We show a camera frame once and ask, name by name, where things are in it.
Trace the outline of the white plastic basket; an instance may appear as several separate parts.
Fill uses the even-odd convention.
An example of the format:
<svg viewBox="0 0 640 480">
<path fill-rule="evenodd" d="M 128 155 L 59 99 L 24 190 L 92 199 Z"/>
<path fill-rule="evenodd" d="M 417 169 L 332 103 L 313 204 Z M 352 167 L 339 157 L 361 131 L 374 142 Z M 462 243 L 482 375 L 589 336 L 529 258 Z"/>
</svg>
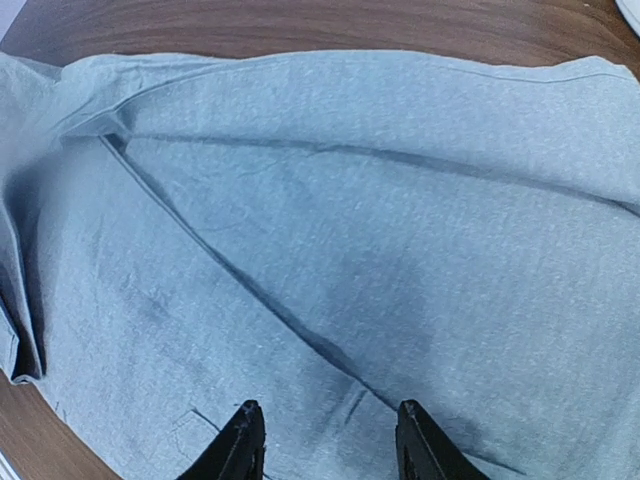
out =
<svg viewBox="0 0 640 480">
<path fill-rule="evenodd" d="M 631 29 L 640 35 L 640 0 L 616 0 L 615 3 Z"/>
</svg>

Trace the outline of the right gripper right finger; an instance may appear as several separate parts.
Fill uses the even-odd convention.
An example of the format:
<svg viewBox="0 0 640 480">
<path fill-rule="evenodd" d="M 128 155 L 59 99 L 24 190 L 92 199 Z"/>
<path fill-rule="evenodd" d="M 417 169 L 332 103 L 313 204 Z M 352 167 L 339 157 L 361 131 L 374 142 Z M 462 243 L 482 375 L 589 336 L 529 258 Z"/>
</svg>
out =
<svg viewBox="0 0 640 480">
<path fill-rule="evenodd" d="M 422 405 L 402 401 L 395 428 L 401 480 L 488 480 L 454 445 Z"/>
</svg>

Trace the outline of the grey long sleeve shirt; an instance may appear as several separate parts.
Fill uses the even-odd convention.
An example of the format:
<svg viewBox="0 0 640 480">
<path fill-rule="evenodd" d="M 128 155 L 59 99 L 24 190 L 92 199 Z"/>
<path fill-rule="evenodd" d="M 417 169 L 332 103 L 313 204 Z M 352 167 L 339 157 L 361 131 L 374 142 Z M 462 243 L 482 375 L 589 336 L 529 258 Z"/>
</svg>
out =
<svg viewBox="0 0 640 480">
<path fill-rule="evenodd" d="M 1 59 L 1 367 L 126 479 L 639 475 L 639 83 L 598 57 Z"/>
</svg>

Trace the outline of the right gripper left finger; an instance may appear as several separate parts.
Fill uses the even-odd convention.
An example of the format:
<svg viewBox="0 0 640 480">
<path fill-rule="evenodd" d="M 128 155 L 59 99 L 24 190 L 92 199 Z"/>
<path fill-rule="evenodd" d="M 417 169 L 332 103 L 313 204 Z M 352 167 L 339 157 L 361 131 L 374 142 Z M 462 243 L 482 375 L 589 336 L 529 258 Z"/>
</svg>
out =
<svg viewBox="0 0 640 480">
<path fill-rule="evenodd" d="M 261 480 L 266 431 L 256 400 L 244 401 L 179 480 Z"/>
</svg>

